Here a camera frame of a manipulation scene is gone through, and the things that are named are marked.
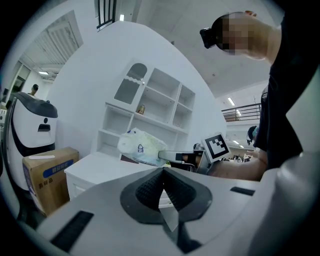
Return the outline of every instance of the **person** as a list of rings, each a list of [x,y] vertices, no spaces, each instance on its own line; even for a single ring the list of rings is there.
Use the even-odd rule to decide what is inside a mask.
[[[31,92],[28,93],[29,95],[35,96],[36,92],[38,91],[39,86],[35,83],[32,88],[31,88]]]
[[[253,145],[260,149],[258,158],[240,164],[215,162],[208,172],[210,176],[259,181],[266,170],[279,168],[302,151],[286,113],[318,68],[319,48],[312,36],[318,23],[314,16],[301,17],[301,11],[294,5],[285,10],[279,28],[263,23],[250,12],[234,12],[219,17],[211,28],[200,31],[206,48],[217,46],[231,55],[266,60],[271,65]],[[284,134],[286,150],[279,143]]]
[[[235,163],[242,163],[242,159],[241,159],[241,157],[240,157],[239,155],[236,155],[236,156],[234,157],[233,161],[234,161]]]
[[[257,134],[258,134],[258,126],[251,126],[246,134],[247,138],[246,138],[246,142],[248,144],[248,146],[250,146],[250,144],[252,143],[252,141],[256,141],[257,138]],[[248,151],[248,153],[251,154],[251,156],[253,156],[254,158],[257,158],[259,155],[259,148],[255,148],[254,151]]]

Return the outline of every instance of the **cardboard box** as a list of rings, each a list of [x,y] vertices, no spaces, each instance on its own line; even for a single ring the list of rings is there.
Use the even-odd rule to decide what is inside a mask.
[[[71,147],[22,159],[29,191],[35,205],[44,215],[50,215],[70,200],[64,170],[78,160],[79,152]]]

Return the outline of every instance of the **vr headset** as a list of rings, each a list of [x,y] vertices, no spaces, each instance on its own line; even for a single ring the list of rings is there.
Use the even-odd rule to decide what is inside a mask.
[[[250,15],[250,16],[254,16],[254,17],[257,16],[257,14],[255,14],[251,10],[246,10],[244,12],[243,11],[236,11],[236,12],[222,15],[221,17],[217,18],[215,20],[215,22],[212,24],[211,28],[207,27],[207,28],[201,29],[200,35],[201,35],[204,47],[209,49],[211,47],[218,46],[219,49],[221,49],[225,52],[229,52],[230,51],[229,45],[227,43],[226,44],[222,43],[222,26],[227,25],[227,23],[228,23],[227,22],[228,19],[225,19],[225,21],[224,21],[224,18],[226,18],[230,15],[233,15],[234,17],[236,17],[239,14],[243,15],[244,13],[247,15]]]

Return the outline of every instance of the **plastic bag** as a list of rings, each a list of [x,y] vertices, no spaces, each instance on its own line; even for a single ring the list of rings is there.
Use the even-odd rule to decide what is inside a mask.
[[[142,164],[163,166],[166,163],[166,160],[158,157],[158,152],[167,150],[168,146],[162,140],[138,128],[122,134],[117,148],[127,158]]]

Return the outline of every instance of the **curved white wall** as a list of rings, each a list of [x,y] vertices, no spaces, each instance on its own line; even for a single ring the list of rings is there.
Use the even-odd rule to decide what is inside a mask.
[[[108,90],[132,58],[164,71],[196,93],[189,136],[181,150],[192,150],[203,136],[226,134],[226,122],[207,84],[162,36],[144,25],[117,21],[86,39],[61,69],[47,96],[58,110],[57,148],[73,147],[82,157],[90,153]]]

